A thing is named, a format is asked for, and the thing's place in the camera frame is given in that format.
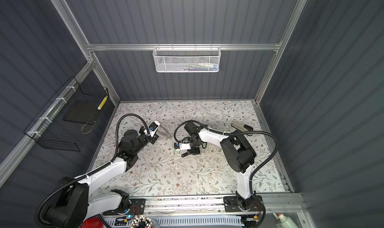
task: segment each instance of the metal extrusion bar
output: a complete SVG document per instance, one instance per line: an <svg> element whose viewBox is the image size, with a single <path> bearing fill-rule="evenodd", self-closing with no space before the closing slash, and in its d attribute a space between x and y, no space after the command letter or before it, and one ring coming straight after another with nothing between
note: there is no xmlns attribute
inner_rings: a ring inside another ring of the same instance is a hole
<svg viewBox="0 0 384 228"><path fill-rule="evenodd" d="M253 98L245 99L176 99L176 100L132 100L132 101L120 101L120 103L134 103L134 102L178 102L178 101L255 101Z"/></svg>
<svg viewBox="0 0 384 228"><path fill-rule="evenodd" d="M253 109L255 110L257 119L259 120L259 124L260 124L262 130L271 133L271 130L268 127L268 124L266 122L265 116L263 114L263 111L262 111L260 105L259 104L253 104ZM274 145L275 145L274 141L269 136L265 136L265 137L266 137L266 142L267 142L268 146L270 148L274 147ZM295 190L293 189L292 183L288 177L288 173L285 170L285 167L284 167L284 164L283 164L283 161L280 157L279 152L277 152L275 154L275 156L273 157L273 161L275 162L275 165L276 165L276 168L277 168L277 171L279 172L279 174L281 176L284 176L289 190L291 192L295 192Z"/></svg>
<svg viewBox="0 0 384 228"><path fill-rule="evenodd" d="M306 212L300 193L261 193L267 213ZM135 197L146 199L145 216L181 215L245 215L252 211L225 212L223 197L227 195L182 195L165 197Z"/></svg>
<svg viewBox="0 0 384 228"><path fill-rule="evenodd" d="M280 44L88 44L90 51L211 50L278 51Z"/></svg>
<svg viewBox="0 0 384 228"><path fill-rule="evenodd" d="M83 31L80 29L80 26L74 18L73 13L69 9L67 2L65 0L51 0L51 2L55 6L57 12L59 13L61 19L64 21L68 30L72 34L84 57L89 60L91 56L85 46L86 44L88 44L88 40L85 37Z"/></svg>
<svg viewBox="0 0 384 228"><path fill-rule="evenodd" d="M307 219L306 213L304 212L298 212L297 216L300 220L300 224L303 228L314 228L314 226L311 226L310 221Z"/></svg>
<svg viewBox="0 0 384 228"><path fill-rule="evenodd" d="M281 38L281 45L280 49L276 52L275 56L272 58L271 63L265 73L265 76L263 78L263 81L260 85L260 88L258 89L258 92L255 97L255 101L257 104L260 103L262 100L262 97L264 96L264 93L266 91L266 88L268 87L269 82L271 81L272 75L276 70L276 67L281 59L281 56L288 44L289 39L291 38L292 32L296 26L297 21L299 20L300 14L304 9L304 6L306 4L307 0L297 0L295 8L292 11L292 14L290 16L290 19L288 20L287 26L284 30L283 36Z"/></svg>
<svg viewBox="0 0 384 228"><path fill-rule="evenodd" d="M75 79L78 82L84 81L84 79L88 76L88 74L92 71L93 67L95 67L93 61L89 61L84 65L84 67L80 70L80 72L76 75ZM76 84L76 80L72 79L72 81L67 85L66 88L59 94L58 98L64 97L68 91ZM42 114L41 117L46 117L60 102L59 99L55 99L55 101L47 108L47 110ZM39 119L32 127L30 131L35 131L41 125L42 120ZM16 167L20 164L25 155L29 152L32 146L35 144L35 141L31 139L29 136L24 135L23 138L17 143L17 145L12 149L12 151L6 156L6 158L0 164L0 187L5 183L8 177L12 174L12 172L16 169Z"/></svg>
<svg viewBox="0 0 384 228"><path fill-rule="evenodd" d="M76 18L74 17L67 2L65 0L51 0L51 2L55 6L61 19L64 21L68 30L70 31L73 38L75 39L84 57L87 58L87 60L93 59L96 62L97 67L94 68L94 72L98 77L102 86L108 88L110 99L113 102L113 104L117 106L119 104L120 98L116 90L114 89L112 83L109 81L108 76L103 70L103 67L99 63L99 60L97 59L96 55L91 53L87 49L86 45L88 44L88 40L85 37L85 34L83 33L82 29L80 28L80 25L78 24Z"/></svg>

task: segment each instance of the yellow and white striped object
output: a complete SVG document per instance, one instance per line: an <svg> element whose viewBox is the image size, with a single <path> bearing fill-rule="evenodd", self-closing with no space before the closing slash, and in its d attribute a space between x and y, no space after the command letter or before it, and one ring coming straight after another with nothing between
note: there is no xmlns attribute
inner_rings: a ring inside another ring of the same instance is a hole
<svg viewBox="0 0 384 228"><path fill-rule="evenodd" d="M101 108L104 106L107 99L108 99L108 96L105 96L104 99L101 101L100 105L97 107L98 110L101 110Z"/></svg>

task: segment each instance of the gray corrugated wall panel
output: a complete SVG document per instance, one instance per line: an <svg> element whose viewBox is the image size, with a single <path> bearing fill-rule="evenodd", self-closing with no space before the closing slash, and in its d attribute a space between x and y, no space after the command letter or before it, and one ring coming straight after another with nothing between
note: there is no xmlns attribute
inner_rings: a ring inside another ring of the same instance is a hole
<svg viewBox="0 0 384 228"><path fill-rule="evenodd" d="M220 71L156 72L151 51L96 51L121 100L254 98L273 51L223 51Z"/></svg>
<svg viewBox="0 0 384 228"><path fill-rule="evenodd" d="M0 161L86 63L50 0L0 0Z"/></svg>
<svg viewBox="0 0 384 228"><path fill-rule="evenodd" d="M382 227L383 44L383 0L309 0L262 99L317 227Z"/></svg>
<svg viewBox="0 0 384 228"><path fill-rule="evenodd" d="M83 83L100 86L94 72ZM36 208L54 190L56 183L65 176L74 177L86 172L113 110L114 105L108 100L80 152L43 149L37 144L32 147L0 188L2 227L36 227ZM23 219L17 218L20 213Z"/></svg>
<svg viewBox="0 0 384 228"><path fill-rule="evenodd" d="M90 43L276 43L296 0L66 0Z"/></svg>

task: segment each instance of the small white object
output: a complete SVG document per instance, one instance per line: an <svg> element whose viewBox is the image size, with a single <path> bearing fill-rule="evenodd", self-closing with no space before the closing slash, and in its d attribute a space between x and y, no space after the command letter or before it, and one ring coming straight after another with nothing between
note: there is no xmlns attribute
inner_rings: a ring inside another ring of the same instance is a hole
<svg viewBox="0 0 384 228"><path fill-rule="evenodd" d="M191 146L189 143L179 143L179 148L175 149L175 151L181 151L181 150L189 150L191 149Z"/></svg>
<svg viewBox="0 0 384 228"><path fill-rule="evenodd" d="M41 118L39 118L39 119L46 119L49 123L52 123L52 121L49 119L49 117L41 117Z"/></svg>
<svg viewBox="0 0 384 228"><path fill-rule="evenodd" d="M59 98L56 98L56 100L63 100L65 103L67 103L67 101L65 100L64 97L59 97Z"/></svg>

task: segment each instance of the white mesh basket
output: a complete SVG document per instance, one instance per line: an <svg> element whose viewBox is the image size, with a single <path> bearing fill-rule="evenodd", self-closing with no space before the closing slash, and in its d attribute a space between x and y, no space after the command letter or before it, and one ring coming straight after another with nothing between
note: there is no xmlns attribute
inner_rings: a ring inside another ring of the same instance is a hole
<svg viewBox="0 0 384 228"><path fill-rule="evenodd" d="M221 50L153 49L157 72L218 72Z"/></svg>

